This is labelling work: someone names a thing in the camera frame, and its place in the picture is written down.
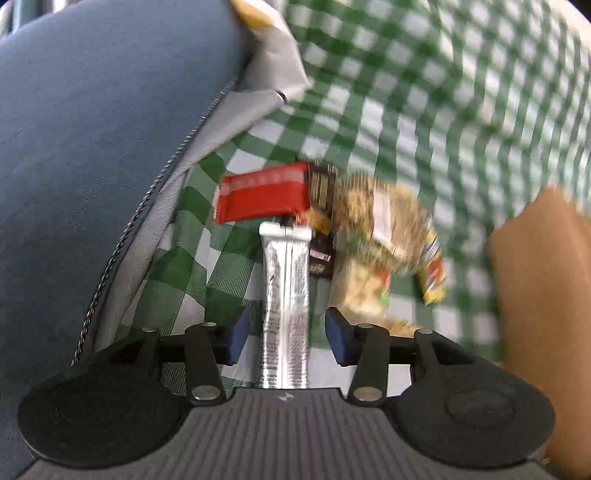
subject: blue fabric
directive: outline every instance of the blue fabric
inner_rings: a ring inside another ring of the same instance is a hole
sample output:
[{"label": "blue fabric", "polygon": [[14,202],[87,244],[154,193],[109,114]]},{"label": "blue fabric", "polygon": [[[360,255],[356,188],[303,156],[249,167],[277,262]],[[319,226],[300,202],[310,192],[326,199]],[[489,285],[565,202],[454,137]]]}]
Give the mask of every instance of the blue fabric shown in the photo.
[{"label": "blue fabric", "polygon": [[0,478],[22,396],[69,366],[144,193],[246,60],[226,0],[85,0],[0,41]]}]

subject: red snack wrapper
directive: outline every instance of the red snack wrapper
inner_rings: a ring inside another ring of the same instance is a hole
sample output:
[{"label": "red snack wrapper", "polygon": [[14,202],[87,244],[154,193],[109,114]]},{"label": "red snack wrapper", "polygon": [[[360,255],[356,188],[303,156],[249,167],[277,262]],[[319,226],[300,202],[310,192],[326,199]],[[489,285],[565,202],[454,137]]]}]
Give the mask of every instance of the red snack wrapper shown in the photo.
[{"label": "red snack wrapper", "polygon": [[295,162],[243,175],[224,175],[215,193],[216,223],[305,212],[310,208],[307,169],[307,163]]}]

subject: yellow snack package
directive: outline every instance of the yellow snack package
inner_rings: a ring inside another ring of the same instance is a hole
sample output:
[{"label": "yellow snack package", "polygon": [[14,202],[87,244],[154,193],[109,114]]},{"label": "yellow snack package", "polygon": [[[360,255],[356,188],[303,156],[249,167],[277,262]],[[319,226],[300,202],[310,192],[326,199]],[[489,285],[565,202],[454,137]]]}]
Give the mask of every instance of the yellow snack package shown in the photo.
[{"label": "yellow snack package", "polygon": [[446,273],[443,264],[443,254],[433,224],[433,217],[427,217],[427,235],[423,248],[423,264],[416,273],[417,281],[423,292],[425,305],[437,303],[445,298],[447,293]]}]

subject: black ribbed surface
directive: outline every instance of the black ribbed surface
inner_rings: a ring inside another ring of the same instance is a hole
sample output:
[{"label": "black ribbed surface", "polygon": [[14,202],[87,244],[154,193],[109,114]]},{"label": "black ribbed surface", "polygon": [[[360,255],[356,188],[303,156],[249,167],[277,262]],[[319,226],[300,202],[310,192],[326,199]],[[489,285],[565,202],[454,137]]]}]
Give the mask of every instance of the black ribbed surface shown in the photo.
[{"label": "black ribbed surface", "polygon": [[354,407],[336,389],[238,389],[195,408],[163,448],[128,465],[92,471],[37,462],[23,480],[549,480],[535,463],[463,471],[410,448],[383,412]]}]

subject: metal screw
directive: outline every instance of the metal screw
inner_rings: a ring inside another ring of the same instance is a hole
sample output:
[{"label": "metal screw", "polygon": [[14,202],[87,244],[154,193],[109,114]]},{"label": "metal screw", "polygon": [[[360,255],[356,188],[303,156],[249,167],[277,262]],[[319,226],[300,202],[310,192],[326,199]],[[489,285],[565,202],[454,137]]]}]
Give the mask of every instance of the metal screw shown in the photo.
[{"label": "metal screw", "polygon": [[195,400],[215,400],[221,394],[219,388],[213,385],[199,385],[191,390],[191,395]]},{"label": "metal screw", "polygon": [[375,387],[355,388],[353,396],[359,401],[377,401],[382,398],[382,392]]}]

